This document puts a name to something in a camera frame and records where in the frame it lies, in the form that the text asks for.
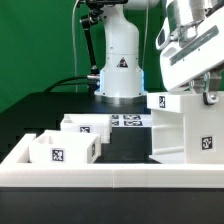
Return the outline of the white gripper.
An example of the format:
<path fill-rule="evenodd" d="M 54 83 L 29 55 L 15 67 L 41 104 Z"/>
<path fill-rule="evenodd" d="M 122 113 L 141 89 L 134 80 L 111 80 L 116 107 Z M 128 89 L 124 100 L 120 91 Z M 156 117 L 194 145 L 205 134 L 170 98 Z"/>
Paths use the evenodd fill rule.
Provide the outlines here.
<path fill-rule="evenodd" d="M 211 70 L 224 68 L 224 13 L 212 14 L 197 31 L 197 37 L 184 48 L 172 41 L 162 50 L 162 80 L 168 91 L 176 91 L 190 81 L 191 92 L 203 92 L 204 104 L 214 105 L 219 102 L 222 77 L 219 71 Z M 204 79 L 197 78 L 203 74 Z"/>

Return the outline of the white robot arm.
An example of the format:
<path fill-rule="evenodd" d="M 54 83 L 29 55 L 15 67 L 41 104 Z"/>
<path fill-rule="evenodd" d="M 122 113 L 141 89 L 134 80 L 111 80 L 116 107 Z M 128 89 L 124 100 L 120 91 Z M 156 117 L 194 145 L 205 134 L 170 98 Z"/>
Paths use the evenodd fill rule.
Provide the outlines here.
<path fill-rule="evenodd" d="M 166 16 L 156 39 L 165 88 L 191 89 L 204 103 L 219 101 L 224 71 L 224 0 L 86 0 L 88 24 L 104 24 L 106 63 L 96 95 L 110 101 L 145 95 L 138 64 L 139 32 L 124 17 L 124 9 L 165 4 Z"/>

